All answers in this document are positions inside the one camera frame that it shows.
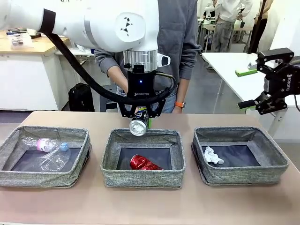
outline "gray floor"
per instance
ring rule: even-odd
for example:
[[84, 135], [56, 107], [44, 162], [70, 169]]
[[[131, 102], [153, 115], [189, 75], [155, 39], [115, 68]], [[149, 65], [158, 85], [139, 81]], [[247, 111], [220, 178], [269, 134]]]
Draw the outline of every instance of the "gray floor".
[[[206, 65], [203, 59], [198, 56], [198, 62], [194, 68], [186, 97], [187, 107], [184, 113], [213, 113], [221, 78], [214, 71], [208, 71]], [[88, 61], [83, 66], [101, 85], [111, 84], [110, 80], [100, 72], [100, 69], [93, 61]], [[93, 97], [95, 109], [99, 111], [99, 96], [93, 92]], [[241, 111], [236, 105], [238, 101], [238, 97], [225, 85], [224, 91], [216, 104], [215, 113], [244, 114], [245, 112]], [[0, 111], [0, 144], [29, 114], [30, 112]], [[299, 144], [280, 143], [279, 145], [297, 168], [300, 169]]]

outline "black pole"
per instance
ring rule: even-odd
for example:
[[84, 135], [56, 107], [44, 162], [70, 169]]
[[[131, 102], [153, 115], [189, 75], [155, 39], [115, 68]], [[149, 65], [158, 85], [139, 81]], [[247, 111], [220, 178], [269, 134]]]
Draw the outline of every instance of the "black pole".
[[258, 16], [258, 19], [257, 19], [256, 28], [255, 28], [254, 32], [252, 33], [252, 35], [254, 35], [254, 39], [251, 42], [251, 45], [248, 49], [248, 52], [247, 52], [248, 54], [251, 54], [255, 39], [257, 38], [257, 33], [258, 33], [259, 25], [261, 24], [261, 20], [263, 18], [263, 10], [264, 10], [264, 7], [266, 5], [266, 2], [267, 2], [267, 0], [263, 0], [263, 2], [262, 2], [262, 9], [261, 9], [261, 11], [259, 13], [259, 16]]

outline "crushed red can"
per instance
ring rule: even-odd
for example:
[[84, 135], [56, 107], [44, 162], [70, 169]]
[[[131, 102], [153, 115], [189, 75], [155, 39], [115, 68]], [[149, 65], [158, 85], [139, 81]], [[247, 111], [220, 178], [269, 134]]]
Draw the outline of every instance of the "crushed red can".
[[130, 166], [133, 170], [162, 170], [163, 168], [155, 165], [146, 157], [134, 155], [130, 160]]

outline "gray shirt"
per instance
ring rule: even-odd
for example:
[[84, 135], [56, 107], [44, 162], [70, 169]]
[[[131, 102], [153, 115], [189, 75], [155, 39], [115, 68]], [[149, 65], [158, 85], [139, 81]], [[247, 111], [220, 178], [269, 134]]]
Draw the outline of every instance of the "gray shirt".
[[[158, 0], [159, 34], [158, 52], [171, 57], [171, 64], [159, 68], [159, 72], [171, 74], [177, 82], [180, 78], [190, 79], [196, 56], [200, 50], [197, 45], [198, 22], [196, 0]], [[125, 76], [123, 53], [112, 53], [102, 49], [95, 51], [96, 62], [103, 73], [112, 66], [119, 66]], [[156, 76], [155, 89], [164, 90], [171, 80]]]

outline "white tissue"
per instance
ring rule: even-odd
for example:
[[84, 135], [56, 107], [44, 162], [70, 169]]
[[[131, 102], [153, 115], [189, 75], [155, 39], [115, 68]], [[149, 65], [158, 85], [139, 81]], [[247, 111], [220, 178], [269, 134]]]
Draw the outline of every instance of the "white tissue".
[[214, 164], [224, 163], [224, 160], [220, 159], [219, 156], [214, 153], [214, 150], [210, 146], [206, 147], [204, 156], [208, 163], [214, 163]]

